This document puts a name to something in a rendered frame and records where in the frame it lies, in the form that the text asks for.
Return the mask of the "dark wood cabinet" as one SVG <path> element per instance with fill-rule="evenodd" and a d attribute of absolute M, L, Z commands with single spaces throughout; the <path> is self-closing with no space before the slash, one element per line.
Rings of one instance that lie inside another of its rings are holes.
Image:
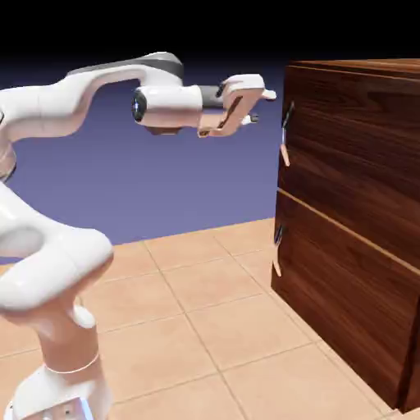
<path fill-rule="evenodd" d="M 285 68 L 272 288 L 394 409 L 420 409 L 420 59 Z"/>

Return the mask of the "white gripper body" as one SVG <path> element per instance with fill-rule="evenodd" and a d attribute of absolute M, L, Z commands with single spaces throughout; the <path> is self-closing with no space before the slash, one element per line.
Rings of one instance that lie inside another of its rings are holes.
<path fill-rule="evenodd" d="M 251 113 L 266 89 L 259 74 L 233 75 L 219 85 L 199 85 L 202 111 L 197 126 L 198 137 L 233 135 Z"/>

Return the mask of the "dark wood cabinet door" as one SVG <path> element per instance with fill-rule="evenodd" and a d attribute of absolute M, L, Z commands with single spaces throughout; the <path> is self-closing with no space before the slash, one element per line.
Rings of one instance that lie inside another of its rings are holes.
<path fill-rule="evenodd" d="M 272 289 L 392 408 L 404 405 L 415 274 L 283 193 Z"/>
<path fill-rule="evenodd" d="M 289 194 L 420 270 L 420 59 L 285 69 Z"/>

